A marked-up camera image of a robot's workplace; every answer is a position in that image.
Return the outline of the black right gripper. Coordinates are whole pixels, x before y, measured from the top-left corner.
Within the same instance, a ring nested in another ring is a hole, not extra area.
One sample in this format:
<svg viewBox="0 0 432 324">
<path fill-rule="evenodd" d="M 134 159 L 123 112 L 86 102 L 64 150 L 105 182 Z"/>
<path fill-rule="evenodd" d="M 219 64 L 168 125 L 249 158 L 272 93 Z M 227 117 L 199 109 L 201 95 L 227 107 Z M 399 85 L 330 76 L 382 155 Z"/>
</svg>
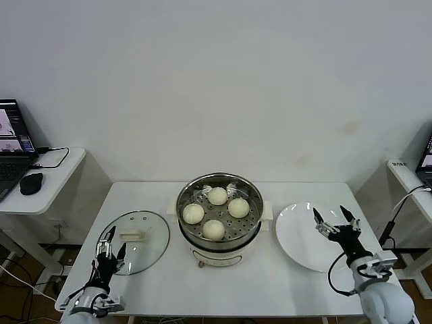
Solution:
<svg viewBox="0 0 432 324">
<path fill-rule="evenodd" d="M 347 224 L 337 225 L 336 227 L 324 222 L 321 214 L 313 208 L 315 228 L 318 232 L 325 236 L 329 236 L 329 240 L 338 243 L 348 262 L 354 262 L 362 257 L 371 257 L 373 254 L 366 250 L 358 239 L 360 236 L 360 219 L 354 217 L 351 211 L 340 205 L 340 210 L 347 221 Z"/>
</svg>

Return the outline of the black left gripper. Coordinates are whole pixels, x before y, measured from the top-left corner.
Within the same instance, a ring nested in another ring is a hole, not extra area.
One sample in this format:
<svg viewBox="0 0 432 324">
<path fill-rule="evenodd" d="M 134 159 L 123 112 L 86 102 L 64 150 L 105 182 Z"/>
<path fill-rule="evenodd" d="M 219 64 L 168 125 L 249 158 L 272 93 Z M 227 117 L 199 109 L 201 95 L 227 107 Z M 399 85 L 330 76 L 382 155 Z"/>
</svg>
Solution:
<svg viewBox="0 0 432 324">
<path fill-rule="evenodd" d="M 116 257 L 112 255 L 112 240 L 115 231 L 116 226 L 114 225 L 107 233 L 101 236 L 96 249 L 97 270 L 92 277 L 92 285 L 106 292 L 111 291 L 109 284 L 113 275 L 125 265 L 126 242 L 122 244 Z"/>
</svg>

